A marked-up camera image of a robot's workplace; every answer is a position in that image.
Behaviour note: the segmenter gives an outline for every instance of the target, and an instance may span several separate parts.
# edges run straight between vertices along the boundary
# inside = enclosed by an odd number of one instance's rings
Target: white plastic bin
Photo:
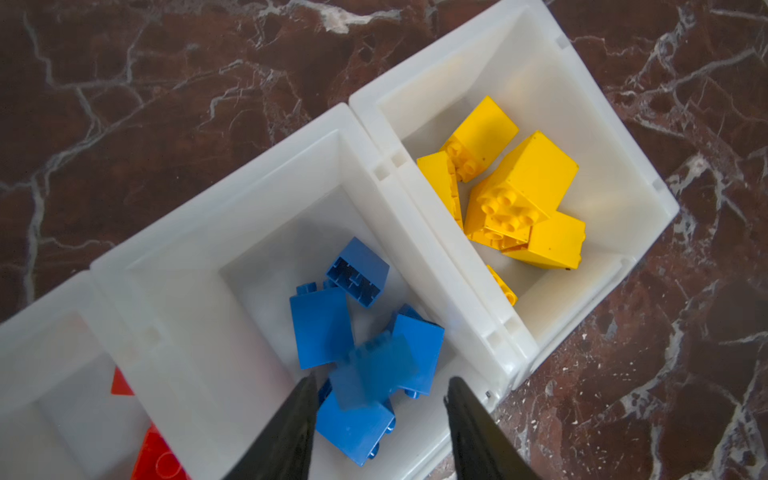
[[[508,378],[478,372],[497,361],[467,320],[487,311],[338,105],[91,266],[120,316],[86,321],[194,480],[224,475],[307,374],[288,299],[354,236],[392,266],[371,309],[349,300],[356,340],[408,302],[448,341],[432,394],[394,397],[398,425],[375,459],[360,468],[318,435],[311,476],[425,475],[449,448],[448,380],[498,401]]]
[[[541,270],[469,242],[419,172],[414,160],[437,151],[486,95],[520,133],[485,174],[459,184],[462,209],[501,158],[543,131],[581,166],[559,209],[587,224],[578,270]],[[515,387],[626,277],[679,210],[539,0],[499,2],[361,88],[349,103],[488,310],[491,322],[478,327],[485,341],[538,352],[517,372]],[[514,309],[486,263],[518,295]]]
[[[115,315],[81,273],[0,326],[0,478],[131,476],[150,421],[84,321]]]

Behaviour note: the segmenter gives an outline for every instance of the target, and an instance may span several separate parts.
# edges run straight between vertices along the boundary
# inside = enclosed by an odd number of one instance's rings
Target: stack of yellow blocks
[[[490,98],[462,122],[419,169],[467,238],[546,269],[576,269],[586,225],[558,212],[578,165],[540,131],[525,139],[472,189],[462,225],[458,182],[484,172],[519,132]],[[514,293],[488,266],[510,303]]]

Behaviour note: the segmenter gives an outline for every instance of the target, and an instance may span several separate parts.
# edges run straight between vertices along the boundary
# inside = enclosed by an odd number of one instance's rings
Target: blurry blue brick
[[[388,274],[387,262],[354,237],[326,275],[367,308],[381,295]]]
[[[384,332],[351,352],[329,377],[341,409],[350,410],[386,401],[418,373],[406,338]]]
[[[318,291],[315,283],[306,283],[296,288],[296,296],[290,297],[302,369],[335,362],[355,348],[346,294],[335,286],[324,286]]]
[[[345,412],[339,407],[330,381],[320,389],[316,430],[359,466],[376,456],[379,440],[395,429],[395,413],[387,400]]]
[[[419,395],[428,396],[432,388],[432,380],[435,378],[445,330],[439,325],[424,320],[408,304],[400,307],[395,321],[390,323],[388,328],[393,336],[402,336],[406,339],[416,365],[419,367],[418,373],[398,386],[404,389],[406,395],[412,399],[417,399]]]

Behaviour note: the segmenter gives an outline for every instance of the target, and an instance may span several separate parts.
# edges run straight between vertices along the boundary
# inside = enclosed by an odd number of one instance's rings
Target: marble surface
[[[4,2],[0,319],[491,3]],[[768,7],[548,4],[681,211],[495,418],[545,479],[768,478]]]

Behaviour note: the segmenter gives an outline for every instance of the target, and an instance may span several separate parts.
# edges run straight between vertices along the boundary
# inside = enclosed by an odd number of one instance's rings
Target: pile of blue blocks
[[[346,296],[370,308],[381,296],[389,265],[356,237],[316,283],[290,298],[302,369],[333,364],[320,389],[316,430],[359,466],[374,458],[395,429],[390,396],[429,395],[445,330],[404,304],[373,339],[355,346]]]

